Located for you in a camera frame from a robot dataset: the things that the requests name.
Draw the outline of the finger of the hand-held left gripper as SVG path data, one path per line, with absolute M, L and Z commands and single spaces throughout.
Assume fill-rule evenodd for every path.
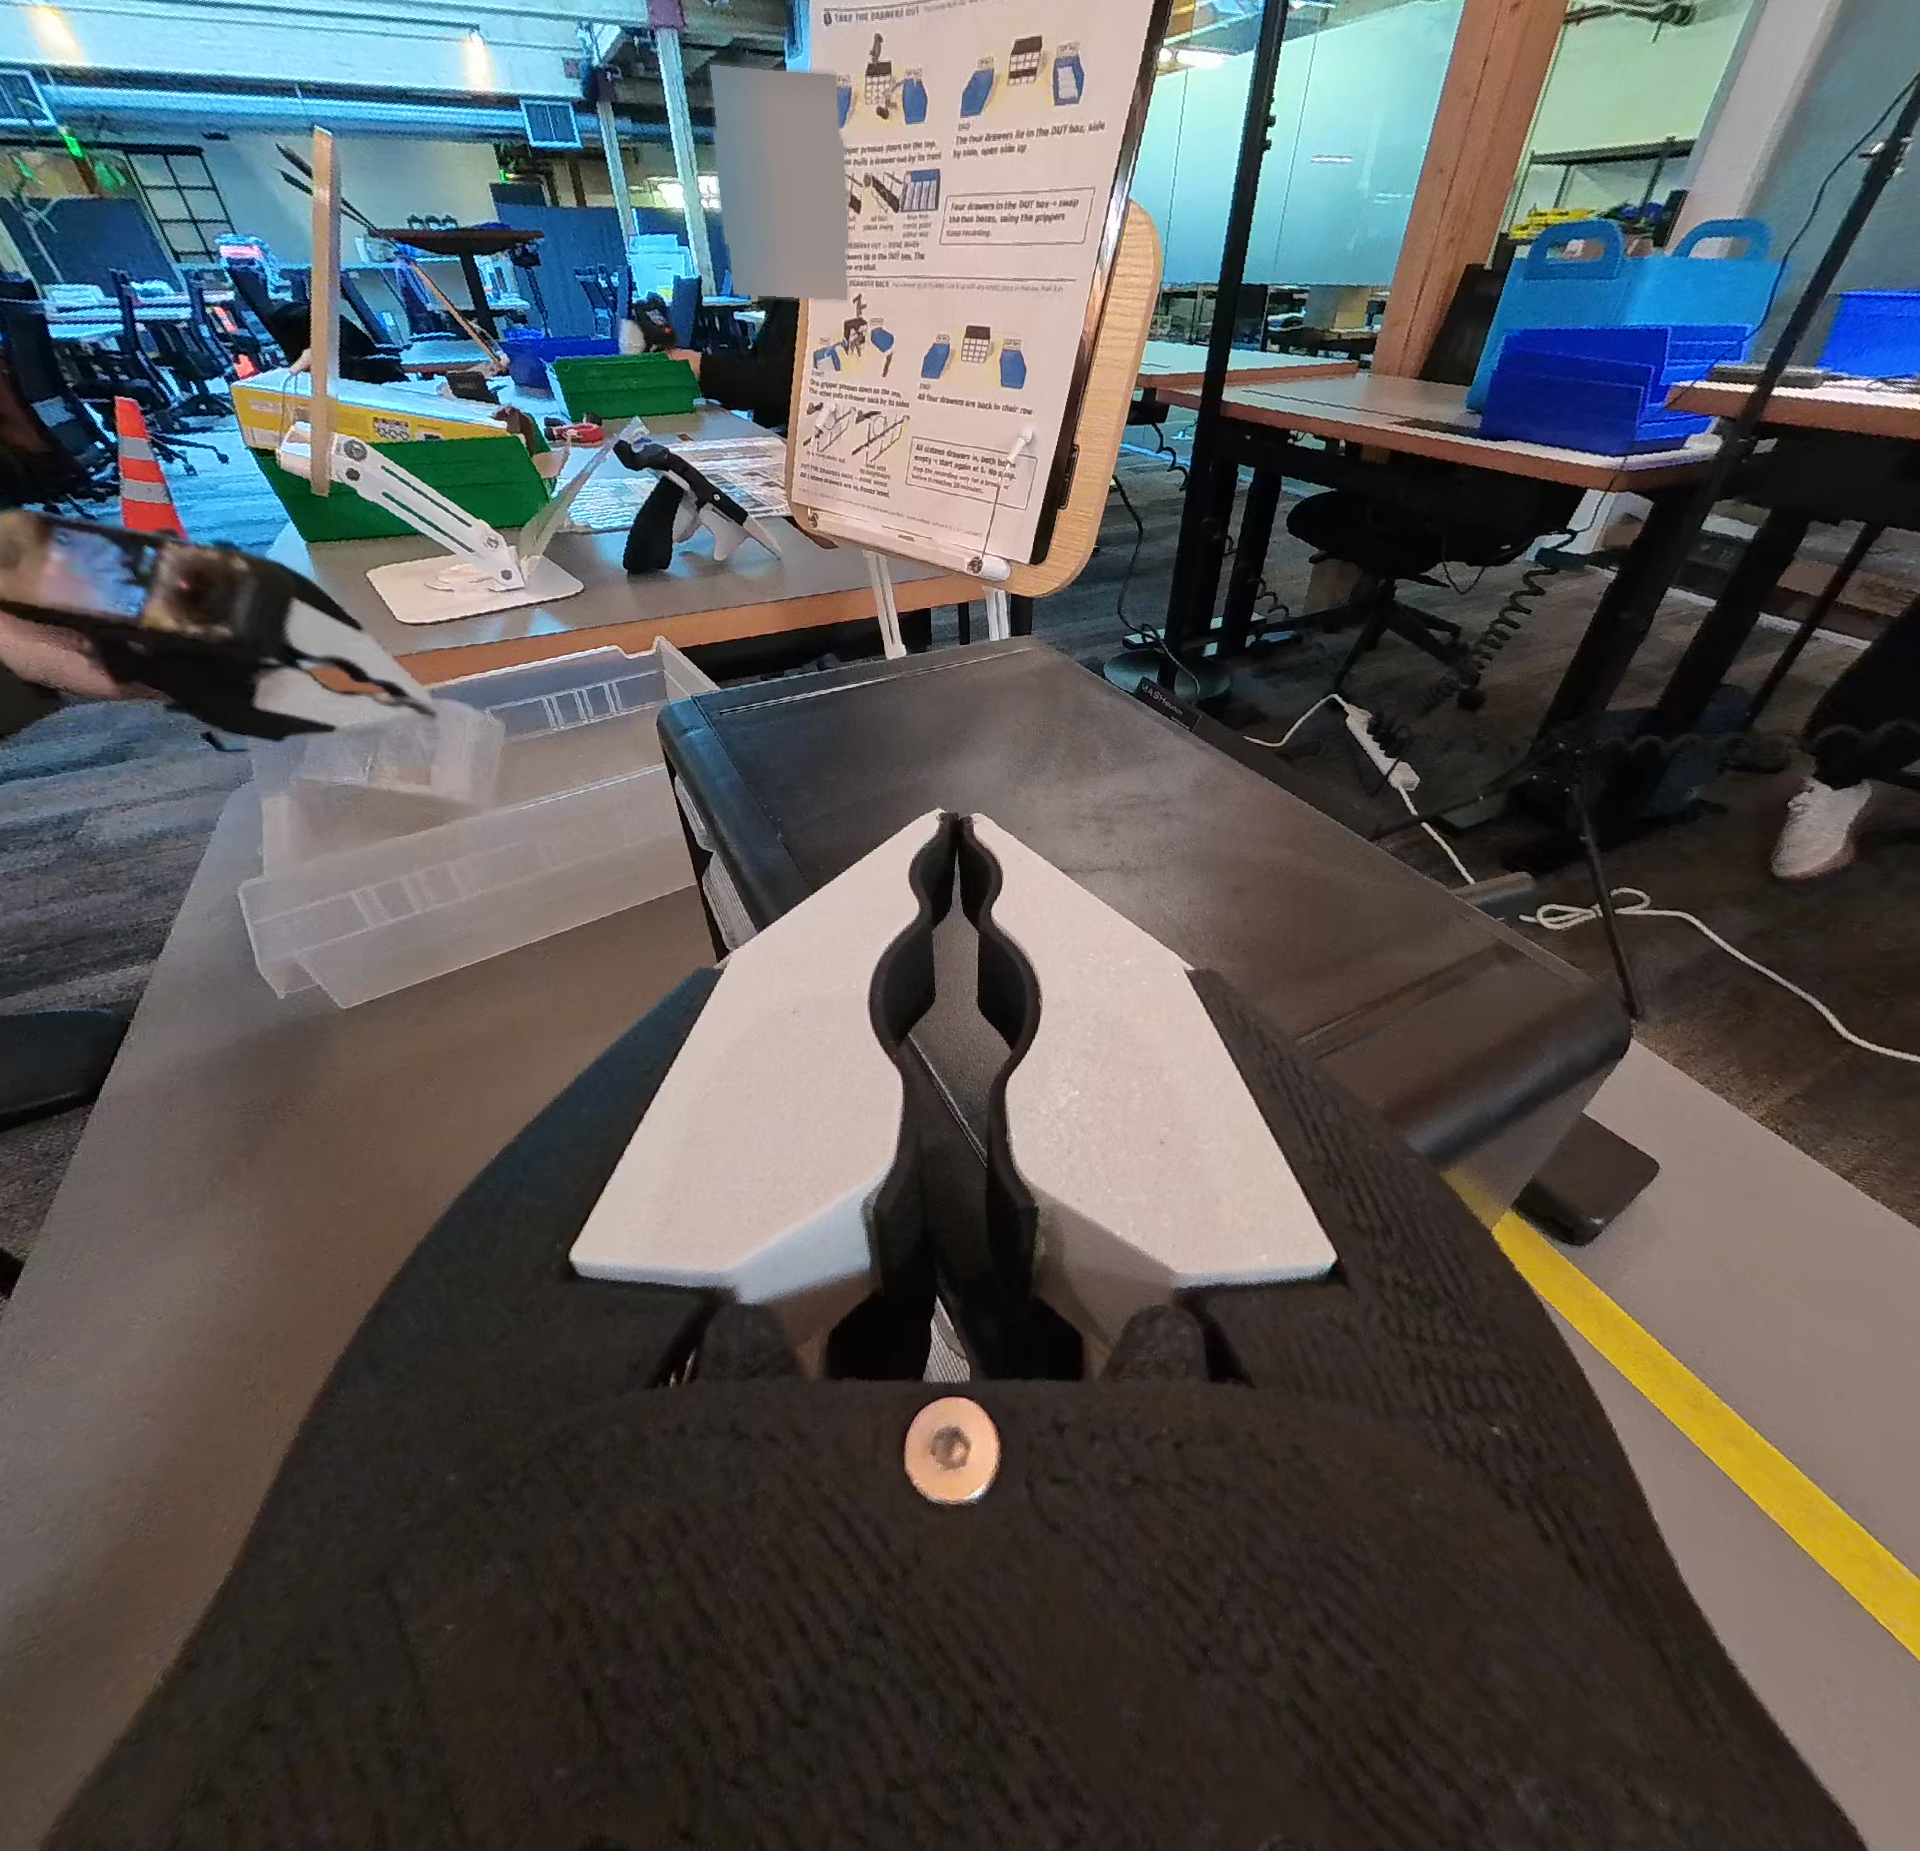
M 354 690 L 410 690 L 410 675 L 343 610 L 291 595 L 282 638 L 294 663 L 343 678 Z
M 407 675 L 375 675 L 352 663 L 279 663 L 252 675 L 252 739 L 384 731 L 438 704 Z

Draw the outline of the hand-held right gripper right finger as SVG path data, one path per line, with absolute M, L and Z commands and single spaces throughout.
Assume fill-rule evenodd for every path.
M 985 1088 L 985 1241 L 1023 1321 L 1108 1357 L 1136 1311 L 1328 1281 L 1308 1203 L 1190 962 L 1058 864 L 965 815 Z

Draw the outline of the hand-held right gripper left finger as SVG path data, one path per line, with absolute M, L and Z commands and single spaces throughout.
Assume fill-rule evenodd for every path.
M 570 1248 L 588 1281 L 766 1307 L 828 1376 L 919 1376 L 938 1268 L 903 1053 L 938 996 L 956 811 L 930 810 L 716 970 Z

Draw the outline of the clear plastic drawer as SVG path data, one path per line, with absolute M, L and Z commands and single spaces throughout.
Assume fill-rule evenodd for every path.
M 396 835 L 496 806 L 505 731 L 491 712 L 384 712 L 323 735 L 252 749 L 252 783 L 332 841 Z
M 691 886 L 661 765 L 241 884 L 274 996 L 359 1005 Z
M 432 684 L 445 704 L 504 728 L 496 806 L 588 789 L 661 765 L 659 712 L 716 690 L 674 642 L 637 653 L 592 648 Z

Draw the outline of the black drawer cabinet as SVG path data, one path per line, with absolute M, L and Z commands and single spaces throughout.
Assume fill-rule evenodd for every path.
M 1038 638 L 691 694 L 659 742 L 748 925 L 930 810 L 985 811 L 1550 1236 L 1592 1241 L 1661 1173 L 1588 1116 L 1629 1048 L 1621 1002 L 1490 884 L 1419 875 Z

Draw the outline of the person's left hand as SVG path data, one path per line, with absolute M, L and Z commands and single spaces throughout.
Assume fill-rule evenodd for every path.
M 103 704 L 163 704 L 152 684 L 128 684 L 109 675 L 101 650 L 67 628 L 3 615 L 3 664 L 21 681 Z

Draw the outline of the orange traffic cone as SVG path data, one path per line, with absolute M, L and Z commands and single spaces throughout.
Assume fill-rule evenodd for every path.
M 110 398 L 119 527 L 147 539 L 185 539 L 157 447 L 136 398 Z

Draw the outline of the white articulated stand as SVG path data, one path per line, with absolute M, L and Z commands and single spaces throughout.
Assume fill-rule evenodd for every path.
M 425 557 L 367 574 L 370 593 L 396 624 L 429 628 L 584 593 L 584 580 L 545 552 L 557 530 L 549 515 L 536 515 L 528 544 L 518 544 L 375 445 L 336 433 L 322 445 L 309 420 L 298 420 L 282 437 L 274 463 L 307 471 L 317 486 L 348 486 L 432 544 Z

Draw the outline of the yellow cardboard box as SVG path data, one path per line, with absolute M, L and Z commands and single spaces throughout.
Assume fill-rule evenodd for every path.
M 263 370 L 252 378 L 230 378 L 227 404 L 247 447 L 274 453 L 282 437 L 309 420 L 313 374 Z M 332 433 L 370 445 L 410 445 L 410 440 L 478 440 L 509 437 L 513 431 L 496 404 L 467 404 L 425 383 L 332 383 Z

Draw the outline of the spare hand-held gripper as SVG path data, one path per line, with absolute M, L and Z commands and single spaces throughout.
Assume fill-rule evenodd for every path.
M 621 574 L 665 574 L 682 544 L 709 539 L 709 560 L 727 564 L 739 544 L 783 557 L 783 540 L 734 496 L 727 496 L 686 453 L 659 440 L 612 440 L 612 458 L 627 471 L 654 481 L 621 540 Z

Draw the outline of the small green plastic bin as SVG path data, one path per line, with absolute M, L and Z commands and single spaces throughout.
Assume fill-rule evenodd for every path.
M 688 361 L 668 352 L 554 357 L 545 370 L 570 420 L 682 416 L 699 398 Z

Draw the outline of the white power strip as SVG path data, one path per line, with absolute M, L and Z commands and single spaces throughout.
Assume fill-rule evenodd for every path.
M 1357 756 L 1378 770 L 1378 777 L 1406 800 L 1411 806 L 1411 795 L 1419 786 L 1419 775 L 1401 759 L 1394 756 L 1381 735 L 1375 731 L 1375 712 L 1350 704 L 1350 702 L 1334 702 L 1340 704 L 1340 718 L 1341 718 L 1341 731 L 1350 735 L 1350 742 L 1357 747 Z

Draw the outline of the black office chair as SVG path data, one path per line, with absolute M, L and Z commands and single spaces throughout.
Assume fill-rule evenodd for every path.
M 1430 583 L 1442 564 L 1461 570 L 1501 570 L 1521 560 L 1521 540 L 1486 527 L 1468 527 L 1447 535 L 1442 527 L 1357 490 L 1321 490 L 1286 511 L 1286 530 L 1313 551 L 1313 560 L 1341 560 L 1357 574 L 1354 595 L 1313 610 L 1308 624 L 1357 624 L 1347 657 L 1334 669 L 1334 690 L 1347 690 L 1354 664 L 1385 638 L 1398 633 L 1430 663 L 1442 678 L 1429 684 L 1410 718 L 1429 715 L 1439 704 L 1460 712 L 1483 707 L 1483 669 L 1504 650 L 1504 642 L 1526 628 L 1535 601 L 1545 595 L 1547 564 L 1526 564 L 1521 583 L 1504 595 L 1501 610 L 1483 628 L 1483 633 L 1461 648 L 1460 624 L 1429 615 L 1398 595 L 1401 583 Z

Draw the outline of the yellow tape strip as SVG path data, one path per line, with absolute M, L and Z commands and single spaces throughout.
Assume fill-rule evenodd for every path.
M 1914 1568 L 1808 1480 L 1766 1431 L 1598 1288 L 1518 1206 L 1447 1173 L 1450 1194 L 1499 1239 L 1510 1265 L 1638 1399 L 1645 1399 L 1735 1492 L 1833 1586 L 1914 1657 Z

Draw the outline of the wooden display board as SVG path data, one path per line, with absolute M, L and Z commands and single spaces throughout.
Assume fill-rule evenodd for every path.
M 1161 262 L 1161 232 L 1149 211 L 1130 201 L 1091 345 L 1091 370 L 1072 427 L 1074 447 L 1069 459 L 1069 490 L 1051 515 L 1051 535 L 1039 560 L 989 557 L 985 544 L 972 539 L 916 539 L 895 518 L 824 515 L 824 506 L 802 499 L 796 463 L 785 463 L 785 503 L 796 527 L 815 540 L 848 540 L 881 557 L 912 560 L 959 575 L 980 593 L 1051 595 L 1072 583 L 1086 570 L 1099 540 L 1127 409 L 1134 406 L 1136 364 L 1144 357 L 1149 316 L 1161 291 Z

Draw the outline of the printed instruction sheet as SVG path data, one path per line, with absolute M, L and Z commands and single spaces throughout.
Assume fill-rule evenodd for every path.
M 1171 0 L 810 0 L 848 293 L 796 334 L 788 503 L 952 570 L 1039 564 Z

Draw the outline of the black stand pole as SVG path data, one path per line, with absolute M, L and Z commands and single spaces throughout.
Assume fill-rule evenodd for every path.
M 1260 0 L 1252 65 L 1248 65 L 1245 109 L 1239 127 L 1233 191 L 1227 206 L 1227 232 L 1218 256 L 1205 392 L 1190 427 L 1189 490 L 1185 490 L 1171 583 L 1161 628 L 1166 684 L 1180 704 L 1197 704 L 1197 707 L 1210 704 L 1227 690 L 1223 678 L 1205 678 L 1199 653 L 1206 650 L 1210 638 L 1210 595 L 1216 595 L 1218 560 L 1227 552 L 1227 522 L 1233 503 L 1233 463 L 1227 458 L 1227 437 L 1223 437 L 1223 392 L 1227 392 L 1227 361 L 1233 352 L 1233 313 L 1239 313 L 1242 268 L 1245 268 L 1252 207 L 1260 191 L 1260 157 L 1273 131 L 1273 87 L 1277 87 L 1281 42 L 1286 42 L 1286 15 L 1287 15 L 1287 0 Z

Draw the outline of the stack of blue trays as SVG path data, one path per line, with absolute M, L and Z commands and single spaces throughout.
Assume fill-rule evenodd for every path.
M 1699 383 L 1716 364 L 1745 361 L 1745 326 L 1550 326 L 1501 336 L 1494 366 L 1468 406 L 1490 440 L 1580 453 L 1661 453 L 1705 433 L 1712 413 L 1669 406 L 1669 392 Z

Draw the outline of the wooden post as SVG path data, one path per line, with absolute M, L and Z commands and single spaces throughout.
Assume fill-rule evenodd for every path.
M 1461 0 L 1389 278 L 1378 374 L 1419 374 L 1460 273 L 1486 262 L 1572 0 Z

